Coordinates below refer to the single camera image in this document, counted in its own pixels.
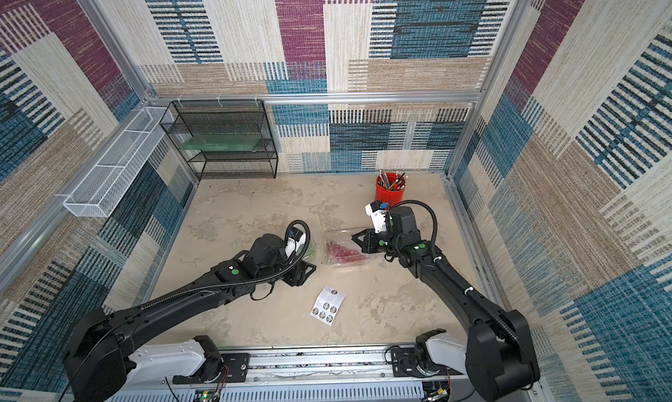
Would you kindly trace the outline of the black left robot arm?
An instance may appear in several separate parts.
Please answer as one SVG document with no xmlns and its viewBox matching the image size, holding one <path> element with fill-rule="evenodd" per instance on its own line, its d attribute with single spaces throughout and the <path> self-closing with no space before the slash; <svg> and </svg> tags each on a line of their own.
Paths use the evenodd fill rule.
<svg viewBox="0 0 672 402">
<path fill-rule="evenodd" d="M 198 314 L 252 295 L 260 284 L 275 285 L 304 260 L 311 241 L 308 224 L 289 223 L 283 237 L 265 234 L 248 250 L 220 262 L 199 278 L 170 293 L 129 309 L 106 313 L 98 307 L 73 325 L 63 367 L 68 390 L 77 401 L 103 401 L 121 390 L 137 368 L 131 354 L 153 338 Z"/>
</svg>

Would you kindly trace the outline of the clear box of red grapes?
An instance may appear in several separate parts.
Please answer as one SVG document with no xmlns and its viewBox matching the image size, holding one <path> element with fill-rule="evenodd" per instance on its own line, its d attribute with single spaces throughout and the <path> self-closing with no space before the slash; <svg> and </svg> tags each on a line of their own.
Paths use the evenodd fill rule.
<svg viewBox="0 0 672 402">
<path fill-rule="evenodd" d="M 325 234 L 325 263 L 331 267 L 350 267 L 369 263 L 373 254 L 367 254 L 353 241 L 353 235 L 362 228 L 328 230 Z"/>
</svg>

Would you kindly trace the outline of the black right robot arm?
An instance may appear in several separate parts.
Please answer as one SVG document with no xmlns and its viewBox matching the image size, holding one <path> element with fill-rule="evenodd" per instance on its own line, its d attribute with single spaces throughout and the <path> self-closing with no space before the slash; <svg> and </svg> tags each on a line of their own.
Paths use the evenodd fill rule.
<svg viewBox="0 0 672 402">
<path fill-rule="evenodd" d="M 451 265 L 436 244 L 439 223 L 433 211 L 432 235 L 422 237 L 412 210 L 415 205 L 430 208 L 415 200 L 395 205 L 371 202 L 365 211 L 372 227 L 351 239 L 365 254 L 381 253 L 388 262 L 399 262 L 434 291 L 456 316 L 467 339 L 456 340 L 442 328 L 423 333 L 411 351 L 394 351 L 391 363 L 397 374 L 428 379 L 454 370 L 467 376 L 486 401 L 531 389 L 541 372 L 528 321 L 519 311 L 507 311 L 489 300 Z"/>
</svg>

